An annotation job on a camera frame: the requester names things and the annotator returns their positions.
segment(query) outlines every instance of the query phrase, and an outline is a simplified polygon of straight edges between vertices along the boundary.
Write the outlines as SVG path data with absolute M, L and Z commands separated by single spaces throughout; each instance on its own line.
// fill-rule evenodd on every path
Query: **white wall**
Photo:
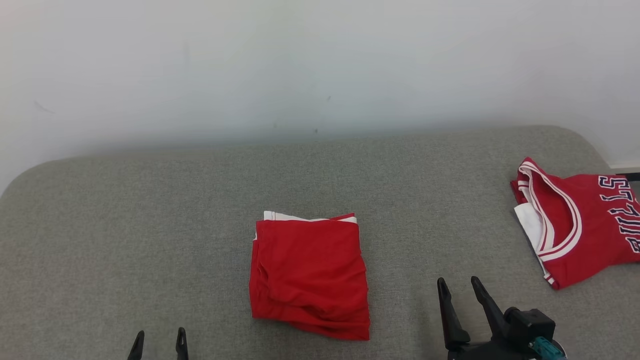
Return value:
M 142 140 L 496 124 L 558 124 L 640 166 L 638 13 L 625 0 L 4 0 L 0 191 L 41 162 Z

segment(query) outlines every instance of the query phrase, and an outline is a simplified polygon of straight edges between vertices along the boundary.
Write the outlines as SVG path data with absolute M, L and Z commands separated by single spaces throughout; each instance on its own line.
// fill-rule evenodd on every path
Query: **black robotic claw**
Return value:
M 141 360 L 142 359 L 142 347 L 145 344 L 145 332 L 140 331 L 136 340 L 133 342 L 133 347 L 129 352 L 127 360 Z M 178 360 L 189 360 L 189 352 L 187 351 L 187 334 L 184 328 L 178 329 L 178 338 L 175 341 L 175 351 L 178 353 Z
M 438 279 L 440 315 L 444 344 L 449 351 L 449 360 L 524 360 L 540 359 L 529 344 L 543 337 L 557 348 L 560 344 L 553 341 L 556 323 L 537 309 L 521 311 L 510 307 L 504 314 L 493 301 L 482 282 L 471 277 L 471 285 L 476 299 L 482 305 L 491 328 L 491 340 L 486 343 L 471 344 L 469 334 L 462 329 L 456 311 L 451 304 L 451 293 L 443 278 Z

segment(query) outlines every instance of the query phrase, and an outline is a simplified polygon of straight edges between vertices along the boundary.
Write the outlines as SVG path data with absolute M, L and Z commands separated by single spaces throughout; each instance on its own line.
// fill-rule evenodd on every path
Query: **black object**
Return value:
M 521 311 L 510 307 L 504 314 L 482 285 L 480 279 L 471 277 L 476 299 L 484 308 L 491 328 L 491 340 L 471 343 L 467 331 L 462 329 L 456 311 L 451 304 L 451 293 L 443 278 L 438 279 L 438 297 L 444 345 L 449 351 L 448 360 L 524 360 L 541 359 L 531 349 L 538 336 L 544 337 L 562 350 L 553 340 L 556 323 L 538 309 Z
M 145 344 L 145 332 L 140 331 L 133 342 L 133 347 L 129 352 L 127 360 L 141 360 L 142 347 Z M 178 353 L 178 360 L 189 360 L 189 352 L 187 351 L 187 333 L 184 328 L 178 329 L 178 338 L 175 340 L 175 351 Z

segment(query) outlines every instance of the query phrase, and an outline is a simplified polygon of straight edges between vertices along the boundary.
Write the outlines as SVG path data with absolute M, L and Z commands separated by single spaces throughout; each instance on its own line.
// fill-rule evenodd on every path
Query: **folded garment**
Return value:
M 354 214 L 305 220 L 265 211 L 253 241 L 253 317 L 338 339 L 369 340 L 365 271 Z
M 640 261 L 640 204 L 624 176 L 561 179 L 526 158 L 511 188 L 520 203 L 516 215 L 553 288 Z

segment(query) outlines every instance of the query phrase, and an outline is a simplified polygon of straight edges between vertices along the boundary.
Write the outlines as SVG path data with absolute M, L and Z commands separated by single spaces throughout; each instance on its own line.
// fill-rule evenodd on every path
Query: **gray fabric surface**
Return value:
M 515 220 L 509 188 L 531 156 L 558 176 L 610 170 L 556 127 L 230 147 L 55 161 L 0 198 L 0 358 L 445 359 L 436 279 L 463 326 L 490 335 L 469 278 L 502 310 L 537 307 L 570 359 L 637 357 L 637 264 L 554 291 Z M 251 318 L 254 221 L 354 211 L 371 341 Z

